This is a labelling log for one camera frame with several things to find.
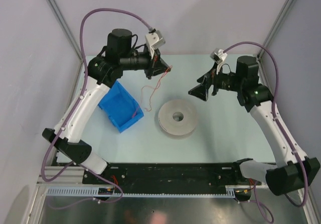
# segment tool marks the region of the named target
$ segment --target blue box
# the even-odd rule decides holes
[[[138,102],[118,81],[114,83],[98,106],[107,113],[108,118],[120,133],[144,116]]]

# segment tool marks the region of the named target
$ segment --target metal frame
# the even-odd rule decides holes
[[[294,2],[296,0],[286,0],[285,4],[283,5],[276,21],[273,24],[272,29],[270,30],[267,38],[265,39],[263,45],[265,47],[268,47],[269,44],[271,43],[271,41],[273,40],[273,38],[275,37],[275,35],[277,34],[279,28],[281,27],[285,17],[287,16],[287,13],[289,12],[289,10],[292,8]],[[62,31],[65,33],[65,36],[67,38],[67,40],[70,42],[71,46],[73,47],[75,53],[77,54],[77,57],[80,60],[80,63],[82,63],[82,57],[81,57],[81,52],[79,49],[79,46],[68,26],[68,24],[66,23],[57,3],[55,0],[47,0],[47,3],[49,5],[49,7],[51,8],[51,10],[53,11],[59,25],[62,28]],[[257,56],[258,56],[258,60],[260,63],[260,77],[262,79],[262,82],[264,84],[268,85],[268,81],[264,72],[264,68],[261,64],[261,59],[262,56],[264,54],[264,51],[261,50]],[[81,64],[79,64],[79,69],[78,69],[78,73],[80,73],[81,71]],[[73,92],[70,96],[69,99],[69,103],[72,100],[72,97],[74,95],[75,92],[75,88],[77,85],[77,79],[75,79],[74,82],[74,86],[73,86]],[[55,175],[62,167],[46,167],[46,173],[48,174],[48,177]],[[39,222],[40,218],[41,218],[41,212],[42,212],[42,208],[43,205],[45,203],[45,198],[46,198],[46,194],[49,190],[49,188],[55,186],[55,187],[75,187],[75,188],[82,188],[82,187],[99,187],[99,186],[104,186],[104,187],[110,187],[111,185],[84,185],[82,184],[82,178],[83,178],[83,174],[84,174],[84,169],[81,167],[69,167],[60,177],[58,177],[56,180],[54,180],[53,182],[50,183],[46,183],[42,180],[41,176],[38,179],[37,182],[37,186],[32,198],[32,201],[28,207],[29,212],[26,214],[25,219],[24,219],[24,223],[28,223],[28,224],[36,224]],[[246,188],[247,186],[226,186],[228,188]],[[262,185],[262,186],[258,186],[258,188],[268,188],[266,185]],[[300,190],[299,191],[300,197],[303,197],[303,192]],[[321,223],[320,217],[319,217],[319,213],[318,210],[315,208],[315,201],[314,201],[314,197],[312,195],[311,190],[309,189],[309,198],[307,201],[306,206],[304,207],[304,212],[307,218],[307,222],[309,224],[314,224],[314,223]]]

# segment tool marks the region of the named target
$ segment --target gray floor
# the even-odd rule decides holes
[[[272,211],[275,222],[307,223],[303,208],[292,206],[284,196],[258,190],[260,200]],[[54,206],[71,204],[81,197],[47,197]],[[66,210],[44,205],[43,224],[124,223],[124,224],[208,224],[266,223],[256,204],[237,204],[233,199],[218,198],[123,198],[113,204],[86,201]]]

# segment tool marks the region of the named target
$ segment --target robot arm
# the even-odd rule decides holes
[[[265,182],[275,195],[303,188],[304,182],[300,165],[271,112],[273,96],[266,86],[258,83],[259,66],[256,58],[239,57],[236,72],[225,74],[222,72],[222,65],[226,56],[227,54],[221,49],[216,49],[211,54],[211,58],[215,61],[214,66],[197,80],[200,84],[191,89],[189,94],[207,101],[211,86],[213,86],[213,96],[217,94],[219,89],[235,91],[240,105],[245,107],[261,127],[273,151],[276,165],[258,163],[253,159],[236,161],[235,167],[241,174],[238,178],[241,180],[252,178]],[[284,126],[304,164],[310,185],[320,168],[320,163],[316,158],[310,159],[306,152],[300,148],[283,122],[277,107],[275,110],[278,120]]]
[[[107,162],[92,151],[92,147],[81,140],[82,132],[101,99],[112,88],[123,71],[144,70],[146,77],[151,79],[170,71],[169,66],[161,59],[159,47],[165,43],[159,31],[152,31],[145,37],[144,50],[138,52],[132,37],[136,36],[126,29],[115,29],[108,35],[107,46],[88,64],[86,89],[82,96],[77,93],[73,102],[54,129],[45,129],[43,137],[50,143],[58,131],[62,129],[55,147],[76,164],[101,174]],[[76,109],[74,103],[81,99]],[[61,128],[66,116],[73,111],[68,123]]]

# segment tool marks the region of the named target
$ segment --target white wall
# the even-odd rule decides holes
[[[79,60],[46,0],[0,0],[0,223],[20,223]]]
[[[272,42],[280,75],[280,112],[294,138],[310,157],[321,161],[321,0],[297,0]],[[269,82],[275,73],[267,54],[263,57]],[[312,183],[321,208],[321,173]]]
[[[95,8],[119,8],[138,14],[161,30],[163,54],[209,54],[240,41],[263,43],[285,0],[57,0],[74,35],[81,19]],[[134,18],[98,13],[88,19],[84,43],[86,55],[96,55],[114,28],[128,28],[143,43],[146,28]],[[234,53],[257,53],[242,46]]]

